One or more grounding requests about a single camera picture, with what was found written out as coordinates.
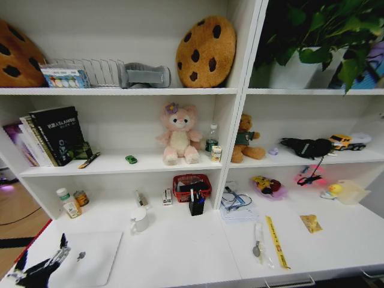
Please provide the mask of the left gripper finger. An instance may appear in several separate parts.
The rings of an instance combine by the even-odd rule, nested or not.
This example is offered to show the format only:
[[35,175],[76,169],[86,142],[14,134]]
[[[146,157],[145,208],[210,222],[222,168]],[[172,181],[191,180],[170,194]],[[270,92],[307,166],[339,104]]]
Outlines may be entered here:
[[25,276],[24,269],[28,259],[28,250],[25,250],[22,256],[16,262],[13,270],[8,274],[9,278],[23,278]]
[[55,263],[59,265],[65,260],[65,258],[69,255],[71,248],[68,246],[68,240],[65,233],[62,234],[59,250],[49,259],[49,261],[44,265],[44,267],[52,266]]

